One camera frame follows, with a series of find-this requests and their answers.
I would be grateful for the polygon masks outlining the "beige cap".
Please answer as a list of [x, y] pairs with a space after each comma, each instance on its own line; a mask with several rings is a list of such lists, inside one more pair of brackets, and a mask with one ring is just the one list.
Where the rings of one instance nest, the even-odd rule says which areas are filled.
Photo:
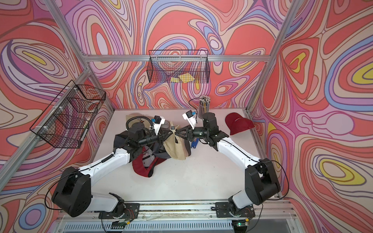
[[131, 116], [131, 115], [128, 115], [128, 117], [130, 117], [130, 118], [127, 119], [127, 121], [126, 121], [126, 127], [127, 128], [129, 128], [130, 122], [135, 120], [135, 119], [144, 119], [144, 120], [149, 122], [150, 126], [152, 126], [152, 127], [154, 126], [152, 119], [148, 118], [147, 116]]
[[171, 123], [172, 135], [163, 142], [163, 146], [172, 159], [185, 160], [191, 156], [191, 145], [188, 140], [176, 135], [176, 130], [179, 128], [179, 125], [174, 126]]

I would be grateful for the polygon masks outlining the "dark red cap front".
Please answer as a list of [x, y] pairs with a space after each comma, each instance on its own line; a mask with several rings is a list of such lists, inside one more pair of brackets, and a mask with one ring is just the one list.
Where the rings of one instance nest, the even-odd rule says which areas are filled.
[[150, 178], [154, 168], [165, 161], [164, 158], [156, 157], [149, 147], [143, 147], [141, 154], [132, 161], [132, 167], [137, 175]]

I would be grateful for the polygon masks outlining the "dark red cap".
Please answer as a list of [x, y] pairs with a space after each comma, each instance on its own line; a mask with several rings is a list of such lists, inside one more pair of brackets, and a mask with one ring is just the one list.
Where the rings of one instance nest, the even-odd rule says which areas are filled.
[[137, 175], [150, 178], [154, 168], [165, 161], [164, 158], [156, 157], [149, 147], [143, 147], [141, 154], [132, 161], [132, 167]]
[[225, 123], [230, 130], [230, 135], [253, 129], [254, 123], [238, 113], [230, 113], [225, 117]]

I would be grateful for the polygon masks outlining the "dark grey cap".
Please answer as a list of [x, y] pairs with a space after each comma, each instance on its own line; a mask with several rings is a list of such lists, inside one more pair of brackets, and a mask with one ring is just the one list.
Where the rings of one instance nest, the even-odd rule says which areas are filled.
[[113, 152], [117, 149], [124, 149], [127, 150], [128, 147], [128, 131], [124, 131], [120, 134], [115, 135], [114, 143], [113, 143]]
[[167, 153], [163, 143], [159, 143], [158, 141], [152, 145], [151, 150], [154, 156], [157, 158], [161, 158], [161, 159], [171, 158], [171, 156]]

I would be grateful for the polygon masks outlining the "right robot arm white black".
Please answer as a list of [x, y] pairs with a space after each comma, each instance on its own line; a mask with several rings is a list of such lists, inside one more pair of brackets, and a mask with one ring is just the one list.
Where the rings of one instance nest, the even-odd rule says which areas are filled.
[[280, 183], [274, 164], [269, 159], [259, 159], [238, 146], [217, 125], [214, 113], [203, 115], [203, 126], [197, 127], [196, 112], [184, 113], [183, 119], [188, 125], [178, 129], [175, 134], [192, 142], [203, 139], [207, 145], [227, 156], [244, 171], [244, 189], [231, 196], [226, 203], [216, 203], [217, 217], [253, 218], [253, 205], [260, 205], [280, 192]]

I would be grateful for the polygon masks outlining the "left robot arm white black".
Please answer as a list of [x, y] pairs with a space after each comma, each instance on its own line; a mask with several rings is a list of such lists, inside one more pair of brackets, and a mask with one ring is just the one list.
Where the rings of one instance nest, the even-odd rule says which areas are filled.
[[171, 135], [171, 130], [159, 125], [147, 129], [141, 122], [134, 123], [127, 131], [115, 135], [109, 155], [78, 169], [65, 169], [52, 194], [52, 202], [71, 217], [99, 212], [104, 217], [124, 218], [130, 211], [123, 198], [112, 192], [94, 193], [91, 188], [115, 169], [141, 157], [147, 149], [160, 148]]

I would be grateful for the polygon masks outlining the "pencil cup with pencils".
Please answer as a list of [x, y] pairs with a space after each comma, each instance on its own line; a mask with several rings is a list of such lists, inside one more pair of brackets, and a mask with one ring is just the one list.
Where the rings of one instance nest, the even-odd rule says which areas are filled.
[[210, 101], [211, 101], [211, 99], [210, 99], [209, 96], [201, 96], [201, 97], [199, 98], [198, 117], [199, 117], [200, 119], [203, 118], [203, 114], [209, 112]]

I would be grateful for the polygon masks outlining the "yellow sticky notes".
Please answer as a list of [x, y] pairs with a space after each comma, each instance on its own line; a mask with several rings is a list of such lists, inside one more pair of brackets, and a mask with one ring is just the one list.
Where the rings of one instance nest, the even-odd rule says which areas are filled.
[[184, 74], [178, 75], [177, 77], [170, 78], [171, 83], [190, 83], [194, 81], [195, 81], [195, 78], [190, 73], [184, 73]]

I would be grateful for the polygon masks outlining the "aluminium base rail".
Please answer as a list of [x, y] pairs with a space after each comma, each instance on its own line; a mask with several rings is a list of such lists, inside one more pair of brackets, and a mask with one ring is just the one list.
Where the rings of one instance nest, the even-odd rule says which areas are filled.
[[60, 214], [52, 233], [301, 233], [289, 201], [251, 206], [231, 216], [224, 200], [129, 202], [125, 219]]

